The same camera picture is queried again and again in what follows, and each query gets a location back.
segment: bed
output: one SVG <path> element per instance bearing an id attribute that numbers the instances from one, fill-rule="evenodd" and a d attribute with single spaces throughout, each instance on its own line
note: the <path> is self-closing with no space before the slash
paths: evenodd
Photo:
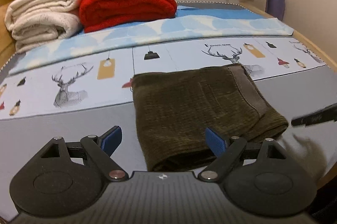
<path id="1" fill-rule="evenodd" d="M 78 141 L 119 125 L 123 141 L 113 159 L 129 175 L 146 170 L 130 87 L 135 74 L 241 63 L 288 121 L 337 102 L 337 77 L 328 67 L 334 62 L 277 19 L 236 4 L 178 5 L 171 21 L 79 34 L 11 57 L 0 73 L 1 215 L 16 215 L 9 183 L 54 136 Z M 332 122 L 289 127 L 277 141 L 319 181 L 337 161 L 335 131 Z"/>

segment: round joint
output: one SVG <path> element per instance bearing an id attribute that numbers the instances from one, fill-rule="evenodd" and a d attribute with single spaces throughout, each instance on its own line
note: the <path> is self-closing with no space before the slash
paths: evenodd
<path id="1" fill-rule="evenodd" d="M 113 170 L 109 173 L 109 176 L 113 179 L 121 179 L 125 177 L 125 172 L 122 170 Z"/>
<path id="2" fill-rule="evenodd" d="M 201 177 L 204 179 L 216 179 L 218 177 L 218 174 L 216 172 L 213 171 L 204 171 L 201 173 Z"/>

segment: gray ribbed surface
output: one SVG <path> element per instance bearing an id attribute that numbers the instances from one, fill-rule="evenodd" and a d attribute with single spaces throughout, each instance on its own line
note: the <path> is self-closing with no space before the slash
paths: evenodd
<path id="1" fill-rule="evenodd" d="M 309 224 L 306 215 L 287 219 L 261 218 L 232 205 L 215 183 L 197 180 L 191 172 L 135 172 L 126 182 L 111 183 L 90 208 L 73 216 L 39 219 L 20 215 L 12 224 L 122 224 L 122 223 L 226 223 Z"/>

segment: purple folder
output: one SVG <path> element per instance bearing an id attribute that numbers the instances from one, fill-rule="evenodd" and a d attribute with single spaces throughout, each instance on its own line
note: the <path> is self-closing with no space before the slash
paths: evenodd
<path id="1" fill-rule="evenodd" d="M 283 20 L 285 9 L 285 0 L 267 0 L 266 10 L 267 14 L 278 18 L 280 21 Z"/>

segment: wooden bed frame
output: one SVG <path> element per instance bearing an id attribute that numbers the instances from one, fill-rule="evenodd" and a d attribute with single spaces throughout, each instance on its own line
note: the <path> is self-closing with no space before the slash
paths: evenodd
<path id="1" fill-rule="evenodd" d="M 15 40 L 12 38 L 11 34 L 7 31 L 4 24 L 4 17 L 6 14 L 7 7 L 9 3 L 13 0 L 0 0 L 0 67 L 2 67 L 8 59 L 15 53 Z M 249 3 L 240 3 L 243 7 L 251 10 L 254 13 L 262 15 L 267 18 L 273 18 L 273 16 L 261 11 L 260 9 L 252 6 Z M 335 62 L 331 57 L 328 56 L 322 49 L 316 44 L 310 41 L 308 38 L 303 36 L 298 31 L 294 31 L 293 37 L 304 44 L 307 48 L 318 55 L 331 69 L 337 71 L 337 62 Z M 322 177 L 318 183 L 317 187 L 320 188 L 332 180 L 337 175 L 337 163 L 332 167 L 332 169 Z"/>

